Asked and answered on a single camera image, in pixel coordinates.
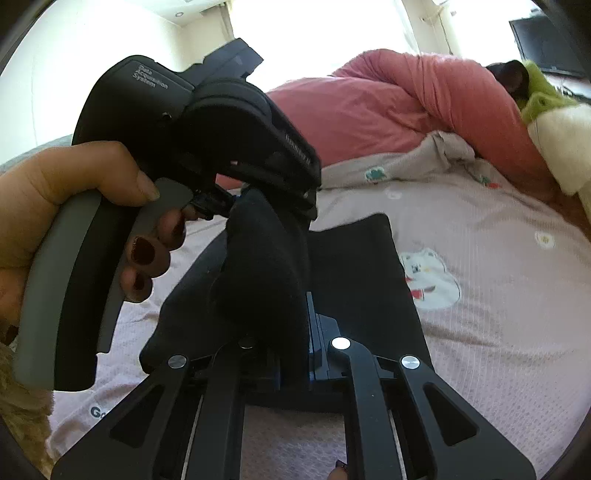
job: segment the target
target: black metal frame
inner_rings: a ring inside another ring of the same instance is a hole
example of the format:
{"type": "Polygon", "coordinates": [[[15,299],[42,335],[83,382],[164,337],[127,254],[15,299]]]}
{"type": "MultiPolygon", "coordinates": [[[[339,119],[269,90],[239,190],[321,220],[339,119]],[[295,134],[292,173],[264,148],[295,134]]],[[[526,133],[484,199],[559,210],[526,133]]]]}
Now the black metal frame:
{"type": "Polygon", "coordinates": [[[527,458],[425,363],[376,357],[354,340],[337,349],[337,322],[316,314],[310,293],[308,310],[309,381],[282,386],[275,355],[250,339],[192,362],[173,356],[52,478],[238,480],[244,406],[288,403],[343,414],[350,480],[401,480],[403,468],[409,480],[535,480],[527,458]],[[108,460],[89,468],[96,451],[108,460]]]}

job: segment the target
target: fluffy brown fur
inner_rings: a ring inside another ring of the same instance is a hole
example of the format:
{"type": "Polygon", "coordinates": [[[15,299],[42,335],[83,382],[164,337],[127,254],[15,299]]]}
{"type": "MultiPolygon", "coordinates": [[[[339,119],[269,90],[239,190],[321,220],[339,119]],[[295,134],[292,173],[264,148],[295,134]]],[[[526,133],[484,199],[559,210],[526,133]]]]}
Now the fluffy brown fur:
{"type": "Polygon", "coordinates": [[[0,415],[27,458],[47,478],[53,461],[46,450],[50,434],[48,416],[53,395],[45,390],[29,390],[17,383],[11,372],[12,351],[0,343],[0,415]]]}

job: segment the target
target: green blanket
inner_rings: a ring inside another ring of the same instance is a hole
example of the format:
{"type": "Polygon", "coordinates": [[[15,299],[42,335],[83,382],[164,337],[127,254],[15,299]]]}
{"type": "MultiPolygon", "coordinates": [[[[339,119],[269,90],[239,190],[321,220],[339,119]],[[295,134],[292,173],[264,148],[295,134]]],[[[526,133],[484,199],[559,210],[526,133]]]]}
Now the green blanket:
{"type": "Polygon", "coordinates": [[[527,102],[519,100],[517,105],[526,125],[534,122],[544,112],[578,105],[576,100],[557,92],[534,62],[527,60],[524,65],[530,74],[530,98],[527,102]]]}

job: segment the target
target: gray handle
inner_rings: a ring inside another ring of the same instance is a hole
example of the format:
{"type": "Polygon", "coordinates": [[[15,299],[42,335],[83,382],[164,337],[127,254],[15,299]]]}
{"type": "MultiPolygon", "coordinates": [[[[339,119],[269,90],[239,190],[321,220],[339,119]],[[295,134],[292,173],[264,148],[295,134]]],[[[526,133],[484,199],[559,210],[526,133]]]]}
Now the gray handle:
{"type": "Polygon", "coordinates": [[[158,179],[160,198],[142,209],[119,207],[97,190],[69,199],[37,251],[21,311],[13,372],[20,383],[80,391],[96,376],[96,353],[107,353],[124,301],[119,276],[124,246],[150,233],[166,211],[193,197],[186,186],[158,179]]]}

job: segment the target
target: ceiling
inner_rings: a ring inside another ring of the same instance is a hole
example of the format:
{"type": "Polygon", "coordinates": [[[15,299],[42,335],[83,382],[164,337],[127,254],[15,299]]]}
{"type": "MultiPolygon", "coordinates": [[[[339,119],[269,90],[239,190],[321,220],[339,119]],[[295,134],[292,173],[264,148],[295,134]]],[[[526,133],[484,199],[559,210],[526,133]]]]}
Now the ceiling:
{"type": "Polygon", "coordinates": [[[165,18],[181,27],[201,18],[201,12],[223,0],[126,0],[165,18]]]}

